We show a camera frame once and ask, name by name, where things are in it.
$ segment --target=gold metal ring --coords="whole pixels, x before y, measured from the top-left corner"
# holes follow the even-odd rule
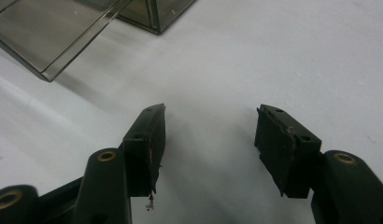
[[[111,161],[116,157],[116,153],[114,151],[105,151],[98,155],[99,161]]]
[[[0,195],[0,210],[10,207],[14,203],[20,200],[22,192],[19,189],[13,189],[2,195]]]
[[[346,163],[346,164],[354,164],[357,162],[357,160],[355,160],[354,157],[352,157],[346,153],[337,152],[334,154],[334,157],[338,161],[341,161],[341,162]]]

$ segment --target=transparent lid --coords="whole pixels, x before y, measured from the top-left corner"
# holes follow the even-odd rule
[[[130,0],[0,0],[0,47],[52,81]]]

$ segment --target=white surface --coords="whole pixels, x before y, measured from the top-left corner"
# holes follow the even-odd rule
[[[0,49],[0,189],[51,191],[165,103],[155,196],[134,223],[314,223],[253,146],[260,104],[363,158],[383,182],[383,0],[197,1],[161,36],[113,21],[53,82]]]

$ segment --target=brass insert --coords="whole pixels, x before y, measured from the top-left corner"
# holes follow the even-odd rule
[[[114,151],[106,151],[98,155],[99,161],[111,161],[116,157],[116,153]]]
[[[346,163],[346,164],[354,164],[357,162],[354,157],[352,157],[346,153],[337,152],[334,154],[334,157],[338,161],[341,161],[341,162]]]
[[[10,207],[14,203],[20,200],[22,192],[19,189],[13,189],[2,195],[0,195],[0,210]]]

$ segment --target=white table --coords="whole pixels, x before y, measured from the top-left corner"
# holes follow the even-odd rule
[[[259,160],[256,107],[286,110],[383,182],[383,0],[200,0],[161,36],[113,21],[53,83],[0,49],[0,189],[82,176],[158,103],[155,210],[133,198],[134,223],[314,223],[310,199],[280,198]]]

